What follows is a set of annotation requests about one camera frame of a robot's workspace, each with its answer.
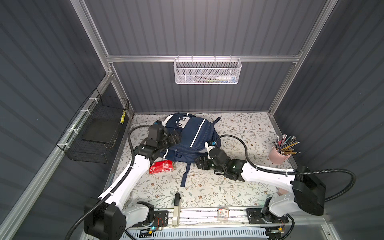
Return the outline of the red card box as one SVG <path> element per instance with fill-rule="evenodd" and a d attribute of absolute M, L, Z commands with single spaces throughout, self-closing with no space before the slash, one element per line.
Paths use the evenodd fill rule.
<path fill-rule="evenodd" d="M 160 174 L 164 172 L 172 172 L 175 169 L 174 163 L 169 160 L 163 160 L 159 162 L 155 162 L 149 168 L 149 174 Z"/>

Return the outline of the navy blue student backpack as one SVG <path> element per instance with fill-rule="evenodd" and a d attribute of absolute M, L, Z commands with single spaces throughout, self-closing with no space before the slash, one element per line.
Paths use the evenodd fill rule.
<path fill-rule="evenodd" d="M 167 116 L 162 121 L 162 125 L 169 132 L 176 131 L 181 137 L 181 142 L 162 151 L 161 157 L 168 161 L 187 164 L 181 181 L 182 188 L 186 185 L 191 164 L 194 164 L 196 159 L 207 154 L 205 143 L 215 142 L 217 146 L 221 145 L 219 134 L 215 129 L 215 124 L 220 120 L 221 118 L 219 117 L 210 122 L 205 118 L 189 113 L 175 113 Z"/>

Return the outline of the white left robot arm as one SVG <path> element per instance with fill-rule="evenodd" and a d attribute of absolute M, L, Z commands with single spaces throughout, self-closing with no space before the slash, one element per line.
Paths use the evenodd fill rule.
<path fill-rule="evenodd" d="M 123 214 L 125 202 L 139 179 L 147 172 L 161 153 L 181 142 L 181 133 L 168 130 L 160 123 L 146 125 L 148 137 L 134 147 L 128 139 L 131 162 L 118 178 L 90 206 L 85 207 L 81 221 L 84 232 L 99 240 L 119 240 L 126 229 L 128 216 Z"/>

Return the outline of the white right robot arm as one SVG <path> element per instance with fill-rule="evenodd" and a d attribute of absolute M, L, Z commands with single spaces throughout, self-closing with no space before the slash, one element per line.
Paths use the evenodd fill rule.
<path fill-rule="evenodd" d="M 324 214 L 326 187 L 314 175 L 293 169 L 254 167 L 246 160 L 231 159 L 219 148 L 212 148 L 195 163 L 198 169 L 213 170 L 233 181 L 263 183 L 287 191 L 283 196 L 266 200 L 263 208 L 266 218 L 280 218 L 298 211 L 314 216 Z"/>

